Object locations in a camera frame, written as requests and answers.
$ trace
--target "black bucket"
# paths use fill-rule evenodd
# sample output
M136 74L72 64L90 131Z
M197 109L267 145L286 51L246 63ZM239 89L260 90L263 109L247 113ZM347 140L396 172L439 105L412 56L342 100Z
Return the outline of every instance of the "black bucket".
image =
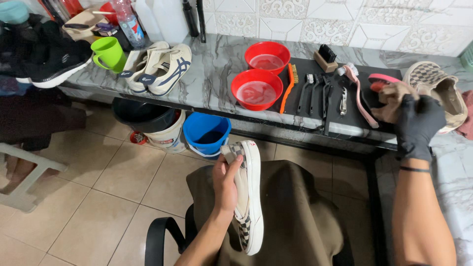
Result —
M154 133L167 129L174 121L174 108L114 98L112 111L122 124L142 133Z

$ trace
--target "white patterned tile wall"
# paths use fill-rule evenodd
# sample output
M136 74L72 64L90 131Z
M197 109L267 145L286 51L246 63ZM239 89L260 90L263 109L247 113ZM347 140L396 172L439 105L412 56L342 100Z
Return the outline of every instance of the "white patterned tile wall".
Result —
M207 32L224 35L448 56L473 40L473 0L203 0L203 7Z

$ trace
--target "black bristles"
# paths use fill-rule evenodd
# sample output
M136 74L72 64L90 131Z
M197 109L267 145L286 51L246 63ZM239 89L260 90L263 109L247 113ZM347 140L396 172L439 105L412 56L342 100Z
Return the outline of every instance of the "black bristles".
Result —
M319 54L327 63L333 63L337 58L337 55L326 44L320 46Z

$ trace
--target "black wristband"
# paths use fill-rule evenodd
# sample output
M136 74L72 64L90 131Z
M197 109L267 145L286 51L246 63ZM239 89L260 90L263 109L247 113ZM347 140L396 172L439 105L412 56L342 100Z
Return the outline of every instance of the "black wristband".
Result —
M418 168L410 168L407 166L400 166L399 169L411 172L422 172L422 173L430 173L430 169L418 169Z

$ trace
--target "dark brown cloth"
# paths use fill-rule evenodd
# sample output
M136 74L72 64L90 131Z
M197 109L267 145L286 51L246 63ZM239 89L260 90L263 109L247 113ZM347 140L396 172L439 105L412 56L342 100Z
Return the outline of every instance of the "dark brown cloth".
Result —
M353 265L351 251L348 258L339 260L342 263L333 260L342 250L346 234L336 206L316 192L314 182L314 176L293 162L261 162L260 198L264 218L261 249L253 256L241 252L234 219L223 240L217 265ZM187 184L199 231L215 202L212 166L188 175Z
M23 96L0 97L0 142L28 142L86 126L84 110L72 108L58 88L29 89Z

